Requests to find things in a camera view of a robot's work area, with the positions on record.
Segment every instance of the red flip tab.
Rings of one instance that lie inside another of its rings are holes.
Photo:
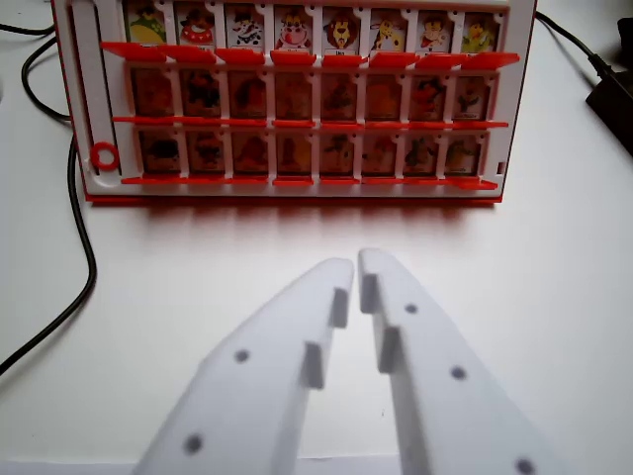
[[[415,63],[417,55],[414,52],[385,52],[379,51],[369,58],[369,67],[407,67]]]
[[[408,129],[408,124],[402,122],[366,122],[365,129],[383,129],[388,131]]]
[[[451,69],[468,59],[467,54],[449,54],[431,52],[422,56],[415,64],[415,69]]]
[[[311,176],[277,176],[273,180],[273,185],[275,186],[312,186],[315,184],[315,181]]]
[[[161,45],[157,48],[178,62],[216,63],[216,55],[209,49],[189,45]]]
[[[395,176],[365,176],[362,183],[364,185],[397,185],[403,183],[403,180]]]
[[[495,129],[508,127],[507,122],[495,121],[456,121],[451,124],[451,128],[455,131],[481,131],[485,129]]]
[[[275,119],[272,124],[275,127],[286,127],[292,129],[310,129],[315,126],[313,121],[286,121],[281,119]]]
[[[101,48],[124,57],[128,61],[164,62],[167,56],[158,47],[144,47],[138,43],[101,42]]]
[[[270,51],[270,57],[277,65],[288,66],[311,66],[317,60],[316,54],[307,51],[280,51],[274,49]]]
[[[263,52],[235,47],[219,47],[216,49],[216,56],[228,64],[261,65],[266,61]]]
[[[462,63],[462,69],[499,69],[521,59],[515,52],[480,52]]]
[[[427,131],[442,131],[444,129],[452,129],[453,125],[447,122],[409,122],[410,129],[422,129]]]
[[[358,54],[326,54],[321,65],[325,67],[358,67],[367,61]]]

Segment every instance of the black power adapter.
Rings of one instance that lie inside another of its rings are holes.
[[[610,69],[588,95],[587,103],[633,155],[633,73]]]
[[[631,127],[633,124],[631,121],[633,117],[633,73],[631,71],[613,72],[611,66],[604,62],[600,56],[552,19],[540,12],[536,12],[536,19],[568,39],[587,55],[589,62],[601,79],[588,95],[587,103],[633,155],[633,127]],[[633,57],[633,19],[620,20],[618,28],[622,37],[623,57],[628,62]]]

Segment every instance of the screw hole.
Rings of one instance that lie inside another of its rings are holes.
[[[453,376],[455,379],[459,379],[464,380],[466,379],[466,370],[464,370],[464,368],[462,368],[461,366],[455,366],[453,369],[451,369],[451,376]]]
[[[193,455],[194,453],[199,452],[202,448],[202,438],[200,437],[200,435],[197,433],[192,433],[191,435],[189,435],[185,440],[184,448],[185,452],[187,452],[189,455]]]
[[[530,462],[529,460],[525,458],[521,458],[520,460],[516,462],[516,470],[518,471],[518,473],[521,473],[523,475],[530,475],[532,473],[536,473],[536,471],[534,470],[534,465],[532,465],[532,462]]]
[[[249,357],[250,357],[250,353],[245,349],[241,349],[235,354],[235,361],[237,361],[238,363],[243,363]]]

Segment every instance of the guess who game board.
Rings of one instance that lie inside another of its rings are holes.
[[[87,197],[499,202],[534,0],[55,0]]]

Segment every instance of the white table surface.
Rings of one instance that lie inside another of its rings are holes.
[[[542,0],[539,9],[607,58],[615,22],[633,16],[630,0]],[[0,18],[44,27],[51,15],[41,0],[3,0]],[[66,193],[70,131],[20,84],[41,42],[0,33],[0,359],[87,274]],[[67,110],[56,55],[32,78],[40,97]],[[629,474],[633,157],[585,104],[588,93],[537,25],[494,207],[84,204],[97,288],[71,325],[0,378],[0,460],[136,461],[214,345],[320,260],[377,246],[427,286],[571,473]],[[396,450],[388,379],[355,290],[326,389],[311,395],[301,454]]]

